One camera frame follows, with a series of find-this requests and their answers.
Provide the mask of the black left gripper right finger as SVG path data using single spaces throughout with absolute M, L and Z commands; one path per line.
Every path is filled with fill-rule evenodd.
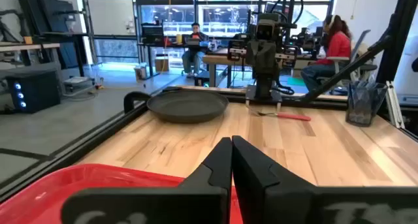
M 244 223 L 417 223 L 416 187 L 319 187 L 242 137 L 232 143 Z

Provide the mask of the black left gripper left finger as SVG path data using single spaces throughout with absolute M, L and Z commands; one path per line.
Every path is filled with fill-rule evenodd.
M 228 223 L 233 143 L 222 138 L 176 187 L 103 187 L 71 195 L 63 223 Z

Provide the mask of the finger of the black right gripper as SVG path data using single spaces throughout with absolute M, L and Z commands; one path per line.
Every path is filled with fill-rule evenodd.
M 278 68 L 276 63 L 276 45 L 274 43 L 266 42 L 263 46 L 263 74 L 276 78 L 278 75 Z
M 258 41 L 249 41 L 246 48 L 246 63 L 252 66 L 253 77 L 259 77 L 259 68 L 257 66 L 257 55 L 262 50 L 262 46 Z

